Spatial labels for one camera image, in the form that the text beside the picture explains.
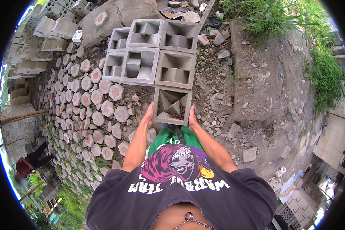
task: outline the gray concrete block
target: gray concrete block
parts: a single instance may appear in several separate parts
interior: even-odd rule
[[[121,68],[123,66],[125,52],[110,52],[106,54],[102,79],[122,82]]]
[[[197,23],[165,20],[160,49],[194,53],[197,50],[199,26]]]
[[[196,54],[160,50],[155,84],[191,90],[196,59]]]
[[[188,125],[192,90],[157,85],[153,102],[153,122]]]
[[[110,41],[108,43],[107,52],[125,51],[130,27],[121,27],[113,29]]]
[[[163,19],[133,20],[126,46],[158,48],[160,46],[163,25]]]
[[[127,47],[121,70],[121,83],[155,86],[160,50],[148,47]]]

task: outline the necklace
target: necklace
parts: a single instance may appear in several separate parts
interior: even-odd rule
[[[183,223],[179,224],[176,228],[174,228],[174,230],[178,229],[180,226],[182,226],[183,224],[185,224],[187,222],[194,222],[194,223],[197,223],[197,224],[199,224],[199,225],[201,225],[201,226],[203,226],[203,227],[205,227],[205,228],[207,228],[209,230],[214,230],[213,227],[211,227],[211,226],[209,226],[209,225],[207,225],[205,223],[202,223],[202,222],[200,222],[198,220],[194,220],[193,219],[193,214],[191,212],[187,212],[185,214],[185,221]]]

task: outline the forearm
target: forearm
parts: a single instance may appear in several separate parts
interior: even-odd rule
[[[145,160],[148,131],[147,123],[147,121],[142,119],[137,128],[134,138],[125,154],[123,164],[124,171],[132,171]]]
[[[214,140],[201,126],[196,123],[191,126],[195,136],[198,138],[207,156],[222,170],[232,172],[238,169],[233,163],[227,150]]]

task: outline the person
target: person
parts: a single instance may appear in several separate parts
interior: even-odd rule
[[[229,153],[197,123],[176,135],[163,128],[146,158],[149,106],[125,154],[122,170],[111,169],[86,209],[89,229],[262,230],[277,199],[250,168],[238,169]]]
[[[41,160],[38,158],[41,156],[43,151],[46,149],[47,144],[44,142],[40,145],[33,153],[29,154],[26,158],[19,158],[17,163],[15,163],[15,168],[17,173],[15,174],[15,180],[17,183],[20,183],[21,180],[26,180],[29,175],[36,174],[33,172],[33,169],[37,169],[45,165],[51,159],[55,158],[54,155],[50,154],[49,156],[44,157]]]

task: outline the black t-shirt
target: black t-shirt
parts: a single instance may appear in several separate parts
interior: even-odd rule
[[[228,173],[201,149],[168,144],[129,173],[107,172],[86,222],[91,230],[150,230],[162,210],[180,202],[200,208],[216,230],[262,230],[277,205],[272,188],[252,169]]]

